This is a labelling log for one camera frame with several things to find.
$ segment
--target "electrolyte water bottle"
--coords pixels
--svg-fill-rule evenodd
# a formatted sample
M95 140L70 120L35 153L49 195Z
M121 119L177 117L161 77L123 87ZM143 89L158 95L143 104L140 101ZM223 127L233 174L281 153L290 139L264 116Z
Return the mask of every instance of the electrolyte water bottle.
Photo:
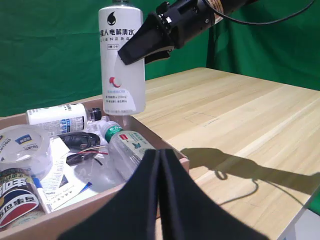
M134 115L145 110L145 60L125 65L118 51L139 30L142 11L128 0L113 0L99 10L103 111L108 115Z

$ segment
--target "plastic water bottle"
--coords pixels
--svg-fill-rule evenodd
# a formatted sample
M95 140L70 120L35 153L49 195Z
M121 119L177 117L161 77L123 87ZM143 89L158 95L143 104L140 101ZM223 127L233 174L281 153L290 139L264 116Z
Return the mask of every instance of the plastic water bottle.
M141 113L146 107L145 60L125 65L118 51L141 27L143 13L129 0L113 0L98 18L103 111L114 116Z
M30 109L25 115L27 124L46 130L49 137L82 131L102 118L100 108L87 109L82 103Z
M146 150L155 149L140 133L123 130L114 121L106 123L102 135L109 143L109 156L125 181L135 172Z

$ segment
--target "wooden table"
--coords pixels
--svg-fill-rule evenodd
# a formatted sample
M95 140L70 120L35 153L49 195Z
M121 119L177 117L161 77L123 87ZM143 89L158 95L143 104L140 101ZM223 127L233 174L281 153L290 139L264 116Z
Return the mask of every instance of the wooden table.
M320 186L320 92L196 68L148 80L146 93L135 117L190 159L201 189L283 240Z

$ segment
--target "packing tape roll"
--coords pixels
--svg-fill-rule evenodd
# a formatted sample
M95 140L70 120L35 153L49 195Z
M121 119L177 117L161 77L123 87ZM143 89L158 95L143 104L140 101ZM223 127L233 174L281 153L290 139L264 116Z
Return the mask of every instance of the packing tape roll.
M34 125L14 125L0 130L0 171L24 169L43 179L53 165L50 138Z

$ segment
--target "paper receipt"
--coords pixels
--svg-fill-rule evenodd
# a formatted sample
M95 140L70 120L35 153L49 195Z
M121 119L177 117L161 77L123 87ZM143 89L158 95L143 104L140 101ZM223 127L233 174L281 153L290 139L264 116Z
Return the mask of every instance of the paper receipt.
M64 165L67 161L67 153L70 151L60 137L50 139L52 168L41 180L45 194L54 194L60 186L64 175Z

